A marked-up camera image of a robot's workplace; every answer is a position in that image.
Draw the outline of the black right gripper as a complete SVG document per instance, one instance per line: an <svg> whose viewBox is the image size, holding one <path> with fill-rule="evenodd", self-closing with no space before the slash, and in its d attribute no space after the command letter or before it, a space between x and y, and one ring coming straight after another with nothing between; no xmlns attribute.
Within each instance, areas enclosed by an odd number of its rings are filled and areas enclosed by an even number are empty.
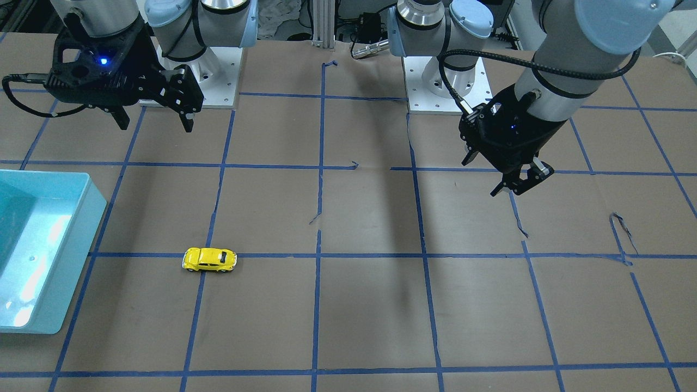
<svg viewBox="0 0 697 392"><path fill-rule="evenodd" d="M125 106L151 99L179 115L185 132L192 132L204 94L189 65L163 70L145 25L133 24L106 38L78 40L63 29L55 43L52 67L44 87L66 103L94 105L126 131Z"/></svg>

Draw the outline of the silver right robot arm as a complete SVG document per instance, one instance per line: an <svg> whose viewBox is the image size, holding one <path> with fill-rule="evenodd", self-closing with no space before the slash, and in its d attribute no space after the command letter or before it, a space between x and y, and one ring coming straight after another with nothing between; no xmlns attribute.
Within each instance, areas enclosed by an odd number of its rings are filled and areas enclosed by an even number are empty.
<svg viewBox="0 0 697 392"><path fill-rule="evenodd" d="M64 28L43 87L60 102L101 109L120 129L125 107L153 100L175 111L185 132L203 107L213 47L251 47L257 1L53 1Z"/></svg>

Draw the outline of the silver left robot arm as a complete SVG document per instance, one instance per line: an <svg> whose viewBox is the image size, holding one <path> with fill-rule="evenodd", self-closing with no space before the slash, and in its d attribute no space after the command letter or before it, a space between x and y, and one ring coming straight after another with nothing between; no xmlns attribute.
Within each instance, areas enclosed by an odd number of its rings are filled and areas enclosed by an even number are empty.
<svg viewBox="0 0 697 392"><path fill-rule="evenodd" d="M545 181L553 167L539 152L605 80L637 62L641 47L667 14L692 10L694 1L533 1L545 39L532 60L483 51L493 15L478 1L398 1L389 8L390 51L429 57L434 92L461 112L467 166L483 155L502 174L491 191L522 194ZM525 68L517 82L488 102L466 100L478 59Z"/></svg>

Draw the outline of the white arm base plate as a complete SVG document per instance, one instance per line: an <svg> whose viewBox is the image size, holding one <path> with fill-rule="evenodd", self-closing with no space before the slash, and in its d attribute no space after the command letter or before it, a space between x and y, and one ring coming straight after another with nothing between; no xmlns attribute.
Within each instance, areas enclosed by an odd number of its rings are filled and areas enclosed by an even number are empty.
<svg viewBox="0 0 697 392"><path fill-rule="evenodd" d="M450 96L435 57L404 57L402 60L409 112L411 114L461 115ZM493 99L483 60L471 70L444 69L445 76L465 102L475 107Z"/></svg>
<svg viewBox="0 0 697 392"><path fill-rule="evenodd" d="M209 47L199 58L187 62L204 95L202 108L236 107L243 49Z"/></svg>

